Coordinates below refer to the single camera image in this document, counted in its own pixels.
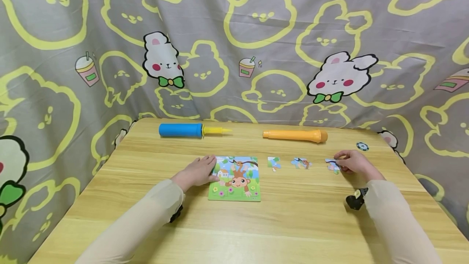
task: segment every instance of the fabric backdrop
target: fabric backdrop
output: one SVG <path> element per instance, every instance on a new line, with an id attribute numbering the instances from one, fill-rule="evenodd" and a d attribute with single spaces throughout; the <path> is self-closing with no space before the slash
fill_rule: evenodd
<path id="1" fill-rule="evenodd" d="M 380 132 L 469 237 L 468 0 L 1 0 L 0 263 L 144 117 Z"/>

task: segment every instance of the puzzle piece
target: puzzle piece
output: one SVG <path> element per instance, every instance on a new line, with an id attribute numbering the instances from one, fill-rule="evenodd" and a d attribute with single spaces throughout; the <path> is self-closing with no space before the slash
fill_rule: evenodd
<path id="1" fill-rule="evenodd" d="M 337 165 L 335 159 L 325 159 L 326 163 L 329 163 L 327 169 L 333 170 L 335 174 L 339 174 L 340 166 Z"/>
<path id="2" fill-rule="evenodd" d="M 280 165 L 280 157 L 271 157 L 271 156 L 269 156 L 267 158 L 267 166 L 272 168 L 273 172 L 276 172 L 277 169 L 282 168 L 282 166 Z"/>
<path id="3" fill-rule="evenodd" d="M 305 169 L 309 169 L 311 166 L 313 166 L 313 163 L 309 162 L 308 159 L 299 157 L 293 158 L 291 163 L 295 166 L 296 169 L 300 169 L 300 166 L 303 166 Z"/>

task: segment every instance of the green grass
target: green grass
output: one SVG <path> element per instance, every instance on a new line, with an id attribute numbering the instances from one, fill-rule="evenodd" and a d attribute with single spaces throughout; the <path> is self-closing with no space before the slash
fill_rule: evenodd
<path id="1" fill-rule="evenodd" d="M 221 181 L 228 182 L 228 178 L 220 178 Z M 248 184 L 249 191 L 251 196 L 247 197 L 244 193 L 244 187 L 225 187 L 220 186 L 219 182 L 216 181 L 210 184 L 210 189 L 208 193 L 209 200 L 243 200 L 243 201 L 260 201 L 261 193 L 259 183 L 255 179 L 250 179 Z"/>

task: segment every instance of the beige sleeve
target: beige sleeve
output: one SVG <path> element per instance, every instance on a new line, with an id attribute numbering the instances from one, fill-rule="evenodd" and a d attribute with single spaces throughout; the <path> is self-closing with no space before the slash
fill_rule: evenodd
<path id="1" fill-rule="evenodd" d="M 396 185 L 386 180 L 367 184 L 365 205 L 379 236 L 396 264 L 441 264 L 432 242 L 414 218 Z"/>
<path id="2" fill-rule="evenodd" d="M 183 199 L 184 193 L 177 184 L 161 181 L 108 227 L 75 264 L 128 263 L 148 234 L 169 222 Z"/>

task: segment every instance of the wood grain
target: wood grain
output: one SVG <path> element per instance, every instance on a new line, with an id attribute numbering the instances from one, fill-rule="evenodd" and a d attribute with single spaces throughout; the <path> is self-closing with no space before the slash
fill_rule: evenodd
<path id="1" fill-rule="evenodd" d="M 329 140 L 314 144 L 262 138 L 267 129 L 312 127 L 207 121 L 207 126 L 222 125 L 233 132 L 202 140 L 160 138 L 160 123 L 178 122 L 139 120 L 30 263 L 74 263 L 152 186 L 206 154 L 257 156 L 262 202 L 209 201 L 208 186 L 192 188 L 181 217 L 153 232 L 132 263 L 388 263 L 366 209 L 349 211 L 344 205 L 345 197 L 364 181 L 356 175 L 335 175 L 324 162 L 340 150 L 356 149 L 358 141 L 368 144 L 364 154 L 399 187 L 443 262 L 469 259 L 469 242 L 374 132 L 323 128 Z M 268 168 L 268 156 L 279 156 L 282 168 Z M 312 168 L 295 169 L 290 164 L 295 156 L 308 158 Z"/>

